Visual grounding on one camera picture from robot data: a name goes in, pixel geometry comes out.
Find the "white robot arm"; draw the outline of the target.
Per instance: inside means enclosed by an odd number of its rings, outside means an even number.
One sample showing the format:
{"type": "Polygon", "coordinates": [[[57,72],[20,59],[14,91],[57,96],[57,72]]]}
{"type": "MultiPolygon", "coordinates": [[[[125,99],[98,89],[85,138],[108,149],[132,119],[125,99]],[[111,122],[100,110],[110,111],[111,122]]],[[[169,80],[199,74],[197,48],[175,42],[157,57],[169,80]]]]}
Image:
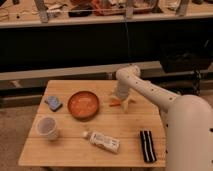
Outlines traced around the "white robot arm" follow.
{"type": "Polygon", "coordinates": [[[132,88],[167,114],[165,171],[213,171],[213,108],[203,98],[179,95],[140,78],[136,65],[116,71],[114,94],[132,88]]]}

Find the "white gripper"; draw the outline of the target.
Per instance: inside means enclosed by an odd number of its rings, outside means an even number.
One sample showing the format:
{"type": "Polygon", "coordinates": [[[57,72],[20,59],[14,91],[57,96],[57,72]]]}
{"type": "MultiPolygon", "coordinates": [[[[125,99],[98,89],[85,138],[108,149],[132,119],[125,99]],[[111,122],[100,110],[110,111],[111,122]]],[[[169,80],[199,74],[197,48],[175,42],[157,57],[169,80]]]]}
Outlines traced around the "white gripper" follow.
{"type": "Polygon", "coordinates": [[[115,94],[109,94],[109,99],[110,101],[117,100],[118,97],[119,99],[123,100],[121,102],[121,107],[124,112],[127,112],[129,109],[129,104],[135,103],[135,100],[128,96],[129,96],[129,87],[123,83],[118,83],[117,87],[115,88],[115,94]]]}

